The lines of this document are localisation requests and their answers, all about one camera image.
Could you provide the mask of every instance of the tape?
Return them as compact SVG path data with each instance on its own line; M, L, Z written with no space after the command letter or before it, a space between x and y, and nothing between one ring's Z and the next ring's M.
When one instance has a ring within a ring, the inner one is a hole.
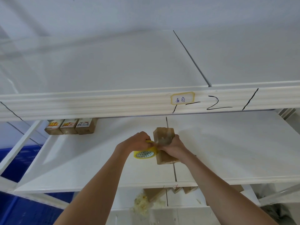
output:
M147 143L154 143L152 140L146 140ZM144 151L134 151L133 157L136 159L150 159L157 154L157 148L156 147L150 147L147 150Z

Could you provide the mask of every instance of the black marker mark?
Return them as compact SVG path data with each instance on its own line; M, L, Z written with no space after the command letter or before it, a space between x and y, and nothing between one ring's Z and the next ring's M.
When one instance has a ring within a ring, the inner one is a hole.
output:
M218 100L214 105L216 105L216 104L219 102L219 99L218 99L217 97L212 96L212 95L209 95L209 97L214 97L214 98L216 98L216 99ZM214 105L212 105L212 106L210 106L209 108L207 108L207 110L215 110L215 109L221 109L221 108L232 108L232 106L226 106L226 107L219 107L219 108L212 108L212 109L210 109L210 108L213 107Z
M175 106L175 109L173 110L173 113L172 113L172 114L174 114L174 112L175 112L175 110L176 110L176 107L177 107L177 105Z
M8 110L10 110L15 116L17 116L18 118L20 118L18 115L16 115L11 109L9 109L3 102L0 102L3 106L5 106Z
M249 101L247 102L247 104L244 106L244 108L242 110L245 109L245 107L250 103L251 99L253 99L253 97L255 96L255 94L257 93L258 89L256 89L256 91L254 92L253 96L249 99Z
M187 103L186 105L193 104L193 103L200 103L200 102L191 102L191 103Z

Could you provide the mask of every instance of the forearm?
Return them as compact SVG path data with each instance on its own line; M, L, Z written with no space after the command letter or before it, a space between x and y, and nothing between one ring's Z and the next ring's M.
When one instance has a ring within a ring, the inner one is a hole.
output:
M59 216L55 225L105 225L128 153L116 150Z
M182 162L189 168L222 225L277 224L248 198L213 173L192 153L187 153Z

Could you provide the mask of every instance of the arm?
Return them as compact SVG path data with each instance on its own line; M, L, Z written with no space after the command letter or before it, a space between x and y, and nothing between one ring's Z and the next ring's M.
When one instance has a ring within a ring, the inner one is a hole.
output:
M233 189L192 154L176 135L172 143L159 149L184 163L223 225L276 225L263 210Z
M105 225L126 159L132 151L149 148L151 144L146 140L150 140L150 137L145 132L139 132L118 144L109 160L61 213L54 225Z

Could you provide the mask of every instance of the white ceiling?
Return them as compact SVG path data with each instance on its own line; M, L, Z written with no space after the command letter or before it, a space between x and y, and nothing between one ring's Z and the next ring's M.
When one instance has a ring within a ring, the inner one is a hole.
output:
M0 0L0 38L272 22L300 24L300 0Z

